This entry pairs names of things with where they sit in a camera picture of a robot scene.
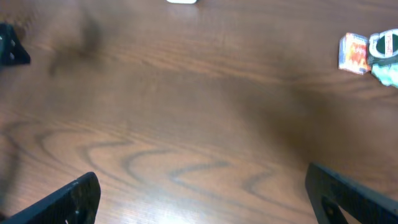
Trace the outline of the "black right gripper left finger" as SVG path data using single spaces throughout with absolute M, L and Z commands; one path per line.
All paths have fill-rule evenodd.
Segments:
M 87 172 L 1 224 L 94 224 L 101 188 L 94 172 Z

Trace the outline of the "teal white packet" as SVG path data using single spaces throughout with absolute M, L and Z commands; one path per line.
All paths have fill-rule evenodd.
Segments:
M 378 65 L 372 66 L 371 73 L 385 86 L 394 86 L 397 88 L 398 85 L 398 70 L 397 63 L 390 65 Z

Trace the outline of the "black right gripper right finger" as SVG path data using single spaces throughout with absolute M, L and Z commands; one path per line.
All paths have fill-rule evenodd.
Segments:
M 397 201 L 324 166 L 309 164 L 305 188 L 318 223 L 347 224 L 345 210 L 360 223 L 397 224 Z

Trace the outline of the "orange white small pack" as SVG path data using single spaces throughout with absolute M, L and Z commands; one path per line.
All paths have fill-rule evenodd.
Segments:
M 363 75 L 371 70 L 367 62 L 368 39 L 362 35 L 346 33 L 339 43 L 338 68 Z

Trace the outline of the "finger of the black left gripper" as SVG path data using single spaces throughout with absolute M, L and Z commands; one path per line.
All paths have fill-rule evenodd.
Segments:
M 1 66 L 30 64 L 28 52 L 23 48 L 12 25 L 1 23 Z

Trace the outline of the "round black red tin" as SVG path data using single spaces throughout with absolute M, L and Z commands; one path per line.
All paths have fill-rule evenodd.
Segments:
M 397 29 L 372 34 L 368 43 L 368 64 L 390 65 L 397 63 Z

